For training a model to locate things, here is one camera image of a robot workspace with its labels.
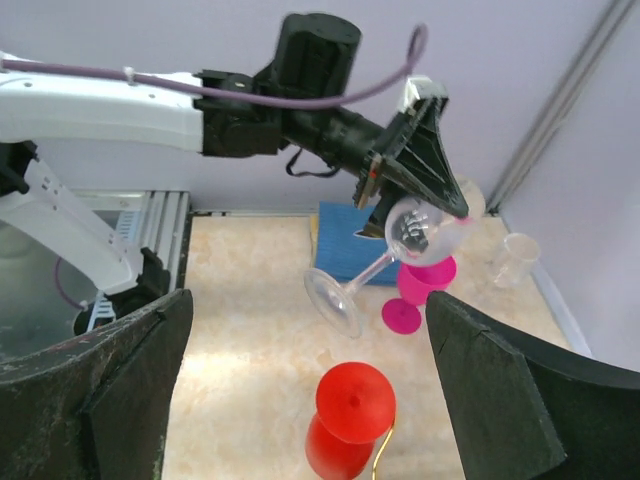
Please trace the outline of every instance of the wine glass stem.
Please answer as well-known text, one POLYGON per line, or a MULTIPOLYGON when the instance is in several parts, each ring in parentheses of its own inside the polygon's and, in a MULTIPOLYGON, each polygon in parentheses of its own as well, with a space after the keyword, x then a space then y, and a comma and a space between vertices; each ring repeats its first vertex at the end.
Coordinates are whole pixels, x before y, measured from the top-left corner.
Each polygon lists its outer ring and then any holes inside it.
POLYGON ((373 277, 379 274, 395 261, 390 251, 383 253, 375 262, 365 268, 360 274, 345 285, 345 290, 349 295, 355 294, 360 287, 369 282, 373 277))

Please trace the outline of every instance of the table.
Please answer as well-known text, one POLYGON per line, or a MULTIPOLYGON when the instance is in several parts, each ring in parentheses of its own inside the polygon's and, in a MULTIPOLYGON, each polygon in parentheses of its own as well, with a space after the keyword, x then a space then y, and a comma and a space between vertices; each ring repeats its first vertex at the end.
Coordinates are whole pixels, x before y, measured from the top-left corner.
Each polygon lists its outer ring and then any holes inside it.
MULTIPOLYGON (((486 218, 456 253, 449 292, 473 304, 483 262, 507 233, 486 218)), ((358 340, 338 335, 309 301, 308 217, 197 217, 186 287, 193 329, 171 404, 165 480, 306 480, 304 455, 322 375, 344 361, 381 370, 398 397, 396 432, 380 459, 381 480, 463 479, 426 325, 397 335, 380 318, 395 288, 366 286, 358 340)), ((495 318, 563 348, 568 344, 532 280, 500 298, 495 318)), ((370 478, 370 467, 361 478, 370 478)))

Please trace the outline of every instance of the clear wine glass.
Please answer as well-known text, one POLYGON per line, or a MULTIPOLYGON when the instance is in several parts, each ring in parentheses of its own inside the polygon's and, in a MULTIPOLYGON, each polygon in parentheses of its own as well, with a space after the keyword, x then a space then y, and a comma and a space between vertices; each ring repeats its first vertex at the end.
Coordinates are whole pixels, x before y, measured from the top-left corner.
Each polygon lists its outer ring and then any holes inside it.
POLYGON ((385 223, 387 251, 344 286, 323 270, 307 270, 304 285, 311 301, 336 330, 358 338, 362 335, 362 322, 353 296, 396 260, 427 266, 451 255, 460 240, 455 233, 457 223, 452 218, 422 200, 411 197, 400 200, 385 223))

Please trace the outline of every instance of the blue cloth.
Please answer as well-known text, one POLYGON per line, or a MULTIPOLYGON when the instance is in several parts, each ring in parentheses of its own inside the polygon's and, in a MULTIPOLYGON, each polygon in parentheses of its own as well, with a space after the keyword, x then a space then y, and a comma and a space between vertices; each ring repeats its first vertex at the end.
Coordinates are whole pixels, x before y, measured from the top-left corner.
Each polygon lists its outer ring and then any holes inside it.
MULTIPOLYGON (((352 205, 320 203, 315 267, 339 282, 348 282, 387 250, 384 239, 357 236, 373 207, 358 210, 352 205)), ((395 286, 400 262, 376 275, 369 285, 395 286)))

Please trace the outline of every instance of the wall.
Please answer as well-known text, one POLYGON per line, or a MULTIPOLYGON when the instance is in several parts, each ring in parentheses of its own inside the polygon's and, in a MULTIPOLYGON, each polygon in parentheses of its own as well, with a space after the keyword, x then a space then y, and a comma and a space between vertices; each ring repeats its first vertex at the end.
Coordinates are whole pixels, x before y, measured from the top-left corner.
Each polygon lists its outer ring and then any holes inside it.
POLYGON ((640 370, 639 59, 636 7, 567 123, 503 212, 513 230, 540 242, 542 266, 593 355, 635 370, 640 370))
MULTIPOLYGON (((364 40, 349 90, 396 68, 418 21, 430 27, 417 73, 444 81, 442 136, 456 171, 488 194, 606 0, 4 0, 0 48, 33 60, 167 73, 253 73, 271 59, 281 18, 328 11, 364 40)), ((355 109, 386 124, 398 86, 355 109)), ((42 154, 74 188, 187 189, 198 208, 309 207, 349 201, 355 180, 291 179, 292 154, 202 159, 153 146, 43 141, 42 154)), ((301 165, 322 168, 306 155, 301 165)))

